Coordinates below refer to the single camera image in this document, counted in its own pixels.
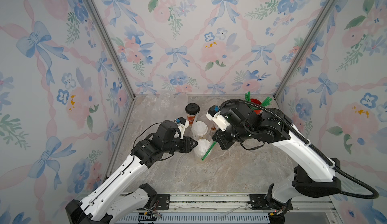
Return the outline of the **clear plastic carrier bag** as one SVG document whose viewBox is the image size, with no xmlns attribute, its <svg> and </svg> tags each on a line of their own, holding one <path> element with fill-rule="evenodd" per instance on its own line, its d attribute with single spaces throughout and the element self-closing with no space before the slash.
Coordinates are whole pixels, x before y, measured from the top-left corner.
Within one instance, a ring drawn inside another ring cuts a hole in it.
<svg viewBox="0 0 387 224">
<path fill-rule="evenodd" d="M 205 156 L 213 143 L 207 124 L 202 121 L 194 122 L 189 136 L 198 142 L 198 145 L 193 149 L 195 161 L 198 163 L 202 162 L 202 158 Z"/>
</svg>

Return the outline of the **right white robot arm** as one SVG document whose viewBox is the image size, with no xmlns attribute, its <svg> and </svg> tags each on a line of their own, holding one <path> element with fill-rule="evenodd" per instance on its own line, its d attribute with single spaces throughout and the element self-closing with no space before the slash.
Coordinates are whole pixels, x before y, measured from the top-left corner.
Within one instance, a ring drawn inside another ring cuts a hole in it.
<svg viewBox="0 0 387 224">
<path fill-rule="evenodd" d="M 290 176 L 270 185 L 267 194 L 251 197 L 252 209 L 284 211 L 291 207 L 294 197 L 319 198 L 341 192 L 341 181 L 333 169 L 339 161 L 324 159 L 309 141 L 303 142 L 300 132 L 279 109 L 269 108 L 257 114 L 248 102 L 234 99 L 212 106 L 206 117 L 218 127 L 212 139 L 223 150 L 235 142 L 243 144 L 255 139 L 272 144 L 297 163 Z"/>
</svg>

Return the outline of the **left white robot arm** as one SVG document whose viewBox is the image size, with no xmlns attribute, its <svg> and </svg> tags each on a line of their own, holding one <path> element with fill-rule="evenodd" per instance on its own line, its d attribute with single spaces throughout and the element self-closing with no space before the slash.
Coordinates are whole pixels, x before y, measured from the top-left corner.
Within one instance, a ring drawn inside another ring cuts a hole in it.
<svg viewBox="0 0 387 224">
<path fill-rule="evenodd" d="M 190 153 L 197 141 L 184 136 L 189 121 L 180 117 L 165 120 L 154 133 L 143 140 L 136 139 L 130 155 L 120 167 L 96 190 L 82 200 L 72 200 L 66 206 L 71 224 L 114 224 L 138 209 L 151 209 L 155 205 L 157 192 L 149 184 L 141 185 L 136 191 L 124 194 L 128 186 L 163 155 Z"/>
</svg>

